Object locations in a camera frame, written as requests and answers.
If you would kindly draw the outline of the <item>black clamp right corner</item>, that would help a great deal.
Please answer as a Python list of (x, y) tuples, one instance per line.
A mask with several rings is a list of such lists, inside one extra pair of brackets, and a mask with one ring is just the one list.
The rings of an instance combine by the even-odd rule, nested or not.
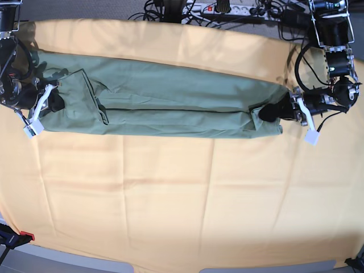
[(345, 263), (354, 269), (357, 270), (363, 270), (364, 269), (364, 260), (363, 260), (363, 256), (357, 256), (354, 259), (353, 258), (348, 258), (345, 260)]

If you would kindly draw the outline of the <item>black power adapter brick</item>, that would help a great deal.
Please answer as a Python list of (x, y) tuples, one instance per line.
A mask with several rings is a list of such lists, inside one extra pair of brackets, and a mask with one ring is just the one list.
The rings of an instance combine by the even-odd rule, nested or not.
[(284, 10), (280, 22), (284, 27), (299, 30), (309, 30), (312, 27), (311, 15), (295, 10)]

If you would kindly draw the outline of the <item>blue clamp with red tip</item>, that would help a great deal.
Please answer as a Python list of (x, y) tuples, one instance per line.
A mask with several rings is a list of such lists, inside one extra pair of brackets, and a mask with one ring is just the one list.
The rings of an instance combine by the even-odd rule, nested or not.
[(10, 250), (14, 250), (17, 247), (26, 245), (34, 240), (35, 236), (32, 233), (21, 231), (18, 234), (8, 225), (1, 224), (1, 245), (5, 247), (1, 254), (1, 264)]

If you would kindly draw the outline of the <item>white power strip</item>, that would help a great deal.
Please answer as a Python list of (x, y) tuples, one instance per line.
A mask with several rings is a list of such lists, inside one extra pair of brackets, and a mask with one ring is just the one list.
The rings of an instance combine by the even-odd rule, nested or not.
[(188, 2), (183, 8), (183, 14), (191, 14), (198, 16), (237, 16), (237, 17), (254, 17), (254, 18), (268, 18), (271, 19), (272, 15), (264, 9), (264, 7), (246, 6), (240, 4), (230, 4), (230, 7), (225, 7), (220, 12), (217, 3), (201, 3), (201, 2)]

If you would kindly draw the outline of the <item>yellow table cloth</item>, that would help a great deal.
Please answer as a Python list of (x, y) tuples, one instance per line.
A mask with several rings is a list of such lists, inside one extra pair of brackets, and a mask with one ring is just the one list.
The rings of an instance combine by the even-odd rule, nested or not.
[(342, 266), (363, 245), (363, 98), (316, 146), (282, 122), (247, 139), (48, 133), (1, 109), (1, 214), (48, 249), (136, 272)]

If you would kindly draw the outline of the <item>green T-shirt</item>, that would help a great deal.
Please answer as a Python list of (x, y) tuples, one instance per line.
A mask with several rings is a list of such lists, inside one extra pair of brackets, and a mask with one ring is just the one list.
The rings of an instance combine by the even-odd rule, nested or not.
[(51, 132), (193, 138), (279, 135), (259, 111), (279, 84), (136, 60), (32, 51), (36, 77), (59, 82), (64, 108), (40, 116)]

